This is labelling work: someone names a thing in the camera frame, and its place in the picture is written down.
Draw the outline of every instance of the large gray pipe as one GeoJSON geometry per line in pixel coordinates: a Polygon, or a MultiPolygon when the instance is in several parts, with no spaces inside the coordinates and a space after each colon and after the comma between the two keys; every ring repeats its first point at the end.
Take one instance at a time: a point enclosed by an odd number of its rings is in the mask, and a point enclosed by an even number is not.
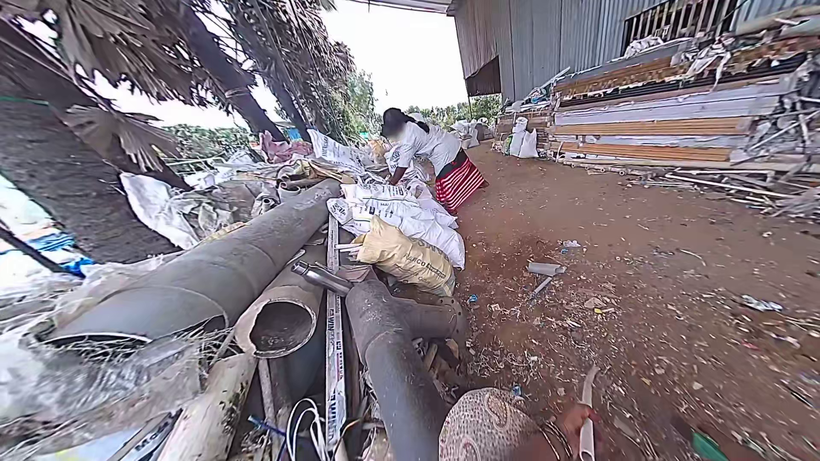
{"type": "Polygon", "coordinates": [[[357,283],[344,301],[359,357],[367,365],[391,451],[398,461],[439,458],[447,417],[412,340],[453,338],[463,350],[467,318],[454,299],[438,306],[394,298],[378,280],[357,283]]]}
{"type": "MultiPolygon", "coordinates": [[[[307,245],[297,261],[324,264],[326,245],[307,245]]],[[[282,270],[234,325],[236,342],[259,358],[284,357],[313,336],[324,288],[299,274],[282,270]]]]}
{"type": "Polygon", "coordinates": [[[105,335],[152,340],[214,322],[232,326],[327,221],[337,180],[324,180],[246,226],[192,248],[111,294],[52,338],[105,335]]]}

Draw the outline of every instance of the white cable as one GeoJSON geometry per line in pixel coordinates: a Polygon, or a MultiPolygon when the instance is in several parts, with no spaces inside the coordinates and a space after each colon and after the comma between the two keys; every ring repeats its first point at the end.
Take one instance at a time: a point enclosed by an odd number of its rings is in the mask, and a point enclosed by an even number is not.
{"type": "Polygon", "coordinates": [[[288,416],[288,426],[285,428],[285,446],[288,449],[288,456],[290,456],[291,461],[296,461],[296,432],[299,429],[299,424],[302,423],[302,418],[305,413],[311,413],[313,415],[313,421],[311,421],[310,426],[308,427],[308,432],[310,433],[310,438],[313,442],[313,448],[316,450],[320,461],[327,461],[327,448],[325,447],[325,435],[321,430],[319,408],[316,406],[316,403],[310,399],[301,399],[299,402],[296,402],[294,408],[290,410],[290,416],[288,416]],[[302,402],[308,402],[310,407],[302,410],[298,418],[296,418],[296,425],[291,426],[294,415],[296,414],[296,409],[302,402]]]}

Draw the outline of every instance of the dirt ground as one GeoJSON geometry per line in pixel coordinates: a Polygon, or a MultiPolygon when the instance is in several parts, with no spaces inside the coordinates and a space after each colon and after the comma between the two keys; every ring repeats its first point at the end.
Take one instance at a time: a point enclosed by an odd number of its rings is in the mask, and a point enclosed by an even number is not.
{"type": "Polygon", "coordinates": [[[580,398],[597,365],[599,459],[652,450],[693,459],[673,415],[820,459],[820,339],[800,327],[820,325],[820,228],[696,191],[504,157],[489,143],[467,154],[490,182],[458,215],[471,386],[518,384],[548,418],[580,398]],[[564,240],[581,247],[562,253],[564,240]],[[528,262],[567,272],[531,299],[543,276],[528,262]],[[782,313],[748,308],[743,294],[782,313]]]}

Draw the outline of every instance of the red striped skirt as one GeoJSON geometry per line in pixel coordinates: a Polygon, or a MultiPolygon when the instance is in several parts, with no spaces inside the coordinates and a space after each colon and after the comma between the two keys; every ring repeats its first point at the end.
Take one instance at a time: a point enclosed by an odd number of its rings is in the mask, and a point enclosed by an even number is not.
{"type": "Polygon", "coordinates": [[[454,212],[484,183],[484,176],[463,150],[435,177],[435,197],[448,212],[454,212]]]}

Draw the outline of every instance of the metal roof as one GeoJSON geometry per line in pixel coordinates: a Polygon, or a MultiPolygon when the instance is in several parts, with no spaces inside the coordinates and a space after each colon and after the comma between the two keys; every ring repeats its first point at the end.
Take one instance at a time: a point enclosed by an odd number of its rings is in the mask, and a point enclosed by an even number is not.
{"type": "Polygon", "coordinates": [[[383,7],[399,8],[403,10],[428,11],[431,13],[446,13],[452,0],[351,0],[352,2],[383,7]]]}

